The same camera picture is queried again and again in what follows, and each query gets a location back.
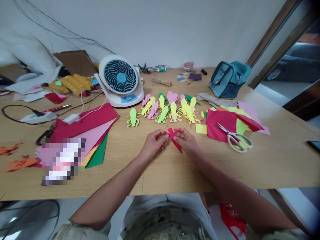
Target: human hand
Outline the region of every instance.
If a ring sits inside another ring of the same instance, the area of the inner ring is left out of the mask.
[[[182,132],[177,132],[178,137],[173,137],[186,152],[187,157],[193,161],[194,157],[197,157],[202,153],[194,136],[188,132],[185,128],[181,128]]]
[[[147,160],[151,160],[159,150],[164,149],[169,135],[164,130],[156,130],[149,133],[139,155]]]

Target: blue bag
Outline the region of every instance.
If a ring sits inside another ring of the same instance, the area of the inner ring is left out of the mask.
[[[250,76],[249,65],[235,61],[220,62],[214,71],[208,87],[219,98],[235,98],[239,89]]]

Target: bundle of sticks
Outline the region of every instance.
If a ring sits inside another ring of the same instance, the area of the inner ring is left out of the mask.
[[[157,83],[161,83],[161,84],[164,84],[164,85],[167,85],[168,87],[171,87],[171,86],[172,86],[172,82],[164,81],[164,80],[159,79],[159,78],[153,77],[153,78],[152,78],[152,81],[153,81],[153,82],[157,82]]]

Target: pen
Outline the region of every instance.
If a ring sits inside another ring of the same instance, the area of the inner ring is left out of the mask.
[[[45,112],[57,112],[57,111],[60,111],[62,109],[65,109],[65,108],[71,107],[71,106],[72,105],[65,105],[65,106],[60,106],[60,107],[56,107],[56,108],[51,108],[51,109],[43,111],[42,113],[45,113]]]

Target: scissors blade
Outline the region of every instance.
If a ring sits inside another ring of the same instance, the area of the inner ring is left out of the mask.
[[[221,128],[223,131],[225,131],[226,133],[229,133],[229,131],[225,129],[220,123],[217,123],[217,126]]]

